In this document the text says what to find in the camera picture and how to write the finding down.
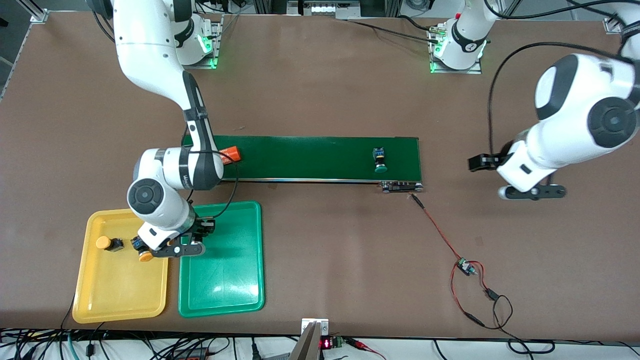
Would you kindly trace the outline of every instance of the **blue component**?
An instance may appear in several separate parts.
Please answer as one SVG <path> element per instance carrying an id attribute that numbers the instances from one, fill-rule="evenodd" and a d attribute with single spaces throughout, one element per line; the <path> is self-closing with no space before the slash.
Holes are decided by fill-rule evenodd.
<path id="1" fill-rule="evenodd" d="M 131 245 L 133 245 L 133 248 L 138 251 L 147 247 L 144 241 L 142 241 L 142 239 L 137 236 L 131 240 Z"/>

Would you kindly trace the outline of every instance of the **wire bundle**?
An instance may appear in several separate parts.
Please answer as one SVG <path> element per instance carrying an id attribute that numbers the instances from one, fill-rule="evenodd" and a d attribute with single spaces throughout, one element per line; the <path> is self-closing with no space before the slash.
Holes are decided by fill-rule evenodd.
<path id="1" fill-rule="evenodd" d="M 550 352 L 553 352 L 556 349 L 556 344 L 553 341 L 533 341 L 533 342 L 536 342 L 536 343 L 546 343 L 546 344 L 550 344 L 551 345 L 550 349 L 541 350 L 541 351 L 533 351 L 526 344 L 526 342 L 531 342 L 531 341 L 526 341 L 525 342 L 524 340 L 522 340 L 522 339 L 518 338 L 517 336 L 511 334 L 510 332 L 504 330 L 504 327 L 507 325 L 507 323 L 509 322 L 509 320 L 513 316 L 513 306 L 511 305 L 511 301 L 509 300 L 509 298 L 507 296 L 505 296 L 505 295 L 499 295 L 498 293 L 496 293 L 495 291 L 491 290 L 486 285 L 486 282 L 484 281 L 484 275 L 486 273 L 486 271 L 484 269 L 484 265 L 480 261 L 466 261 L 463 257 L 461 257 L 460 254 L 458 254 L 458 252 L 456 251 L 456 249 L 454 249 L 454 247 L 451 245 L 451 242 L 449 241 L 449 239 L 447 239 L 446 235 L 441 230 L 441 228 L 438 226 L 438 224 L 436 223 L 435 219 L 431 216 L 429 211 L 424 207 L 424 205 L 422 204 L 420 199 L 418 199 L 412 193 L 410 193 L 410 195 L 411 195 L 411 198 L 415 201 L 415 203 L 418 204 L 418 206 L 420 206 L 420 208 L 422 209 L 424 214 L 429 218 L 431 223 L 435 226 L 436 230 L 438 231 L 438 234 L 443 239 L 443 241 L 447 244 L 447 246 L 451 249 L 451 252 L 453 252 L 453 254 L 456 256 L 456 262 L 454 263 L 453 268 L 451 269 L 451 275 L 449 277 L 449 286 L 451 288 L 451 293 L 453 295 L 453 300 L 455 301 L 458 309 L 460 309 L 460 311 L 469 320 L 473 321 L 478 326 L 481 326 L 481 327 L 483 327 L 485 329 L 488 329 L 488 330 L 501 331 L 504 334 L 506 334 L 506 335 L 510 336 L 511 338 L 513 338 L 513 339 L 510 339 L 509 342 L 508 342 L 509 349 L 511 351 L 517 353 L 517 354 L 528 355 L 533 360 L 533 355 L 534 354 L 549 354 Z M 460 268 L 461 269 L 461 267 L 460 267 L 461 261 L 464 261 L 464 262 L 466 262 L 468 264 L 476 265 L 476 266 L 479 267 L 480 285 L 482 286 L 486 296 L 491 301 L 493 301 L 492 314 L 493 314 L 493 322 L 494 322 L 495 326 L 488 326 L 488 325 L 484 324 L 484 322 L 482 322 L 480 319 L 475 317 L 473 314 L 471 314 L 468 311 L 464 310 L 464 308 L 460 304 L 460 300 L 458 299 L 458 295 L 456 294 L 456 287 L 454 285 L 453 280 L 454 280 L 454 276 L 456 274 L 456 268 Z M 498 304 L 499 304 L 501 299 L 504 299 L 504 302 L 506 302 L 509 305 L 509 314 L 507 315 L 507 317 L 504 320 L 501 320 L 498 317 L 498 314 L 497 314 L 497 306 L 498 306 Z M 524 351 L 520 351 L 520 350 L 517 350 L 517 349 L 513 348 L 513 345 L 512 345 L 513 341 L 519 343 L 524 348 Z M 436 345 L 436 349 L 438 350 L 438 353 L 443 357 L 443 359 L 446 359 L 442 355 L 442 352 L 440 351 L 440 347 L 438 346 L 437 341 L 434 340 L 434 342 L 435 342 L 435 345 Z"/>
<path id="2" fill-rule="evenodd" d="M 345 337 L 345 336 L 343 336 L 342 339 L 344 339 L 345 343 L 347 343 L 348 345 L 351 345 L 352 347 L 355 347 L 358 350 L 362 350 L 362 351 L 370 352 L 372 354 L 376 354 L 376 355 L 382 357 L 384 360 L 387 360 L 387 358 L 383 354 L 373 350 L 372 348 L 367 346 L 362 341 L 358 341 L 358 340 L 356 340 L 354 338 L 348 338 L 348 337 Z"/>

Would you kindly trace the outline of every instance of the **green indicator light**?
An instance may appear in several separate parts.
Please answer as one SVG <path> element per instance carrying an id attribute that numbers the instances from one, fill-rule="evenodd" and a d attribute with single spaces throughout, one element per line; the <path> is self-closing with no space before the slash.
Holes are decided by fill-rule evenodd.
<path id="1" fill-rule="evenodd" d="M 208 53 L 211 51 L 211 40 L 205 37 L 198 36 L 198 42 L 200 43 L 200 47 L 202 47 L 202 51 Z"/>

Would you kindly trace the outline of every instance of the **orange object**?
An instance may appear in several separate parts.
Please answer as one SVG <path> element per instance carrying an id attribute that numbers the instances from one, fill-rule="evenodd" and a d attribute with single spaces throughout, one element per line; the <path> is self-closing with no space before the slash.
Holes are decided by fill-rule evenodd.
<path id="1" fill-rule="evenodd" d="M 98 238 L 98 240 L 95 241 L 95 246 L 98 249 L 104 250 L 111 246 L 111 239 L 109 239 L 107 236 L 101 236 Z"/>
<path id="2" fill-rule="evenodd" d="M 226 149 L 222 149 L 220 152 L 227 155 L 229 158 L 232 158 L 235 162 L 238 162 L 241 159 L 237 146 L 227 147 Z M 231 164 L 231 160 L 227 159 L 226 156 L 220 156 L 220 158 L 222 159 L 223 165 Z"/>
<path id="3" fill-rule="evenodd" d="M 149 252 L 149 251 L 145 251 L 142 254 L 139 255 L 138 260 L 140 260 L 143 263 L 146 263 L 147 261 L 153 259 L 154 256 Z"/>

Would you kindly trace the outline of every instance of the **white floor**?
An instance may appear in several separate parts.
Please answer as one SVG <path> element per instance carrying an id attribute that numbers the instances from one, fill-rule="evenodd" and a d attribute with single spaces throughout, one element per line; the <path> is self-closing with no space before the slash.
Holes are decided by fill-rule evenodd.
<path id="1" fill-rule="evenodd" d="M 360 339 L 375 351 L 383 354 L 387 360 L 441 360 L 442 358 L 436 352 L 433 341 L 431 340 L 401 340 L 401 339 Z M 173 341 L 170 340 L 154 340 L 154 348 L 160 350 Z M 84 348 L 86 341 L 74 343 L 74 348 L 80 359 L 85 360 Z M 146 360 L 151 359 L 153 354 L 140 341 L 133 340 L 110 340 L 103 341 L 109 360 Z M 227 344 L 225 338 L 216 339 L 211 343 L 210 351 L 218 351 Z M 278 356 L 289 353 L 295 342 L 288 338 L 256 338 L 256 344 L 260 350 L 263 359 L 271 356 Z M 524 359 L 527 356 L 514 354 L 509 351 L 506 343 L 489 342 L 489 341 L 447 341 L 438 340 L 440 349 L 448 360 L 458 359 Z M 106 360 L 102 350 L 94 341 L 96 354 L 93 360 Z M 531 345 L 531 350 L 543 350 L 548 345 Z M 27 346 L 23 350 L 25 354 L 30 347 Z M 250 360 L 252 358 L 251 339 L 236 338 L 236 349 L 238 360 Z M 13 347 L 0 348 L 0 359 L 12 359 L 15 349 Z M 68 350 L 68 345 L 63 343 L 63 353 L 65 359 L 72 359 L 72 355 Z M 40 350 L 36 351 L 33 359 L 40 355 Z M 345 346 L 324 351 L 326 360 L 338 359 L 342 356 L 348 356 L 349 360 L 382 360 L 376 354 L 356 350 L 353 347 Z M 44 360 L 59 359 L 60 353 L 58 346 L 52 346 L 47 351 Z M 582 359 L 582 360 L 625 360 L 638 359 L 638 357 L 626 347 L 618 346 L 600 346 L 600 345 L 579 345 L 579 344 L 560 344 L 556 345 L 555 351 L 551 354 L 535 355 L 535 359 L 542 360 L 560 360 L 560 359 Z M 226 348 L 220 354 L 216 354 L 210 359 L 215 360 L 234 360 L 233 345 Z"/>

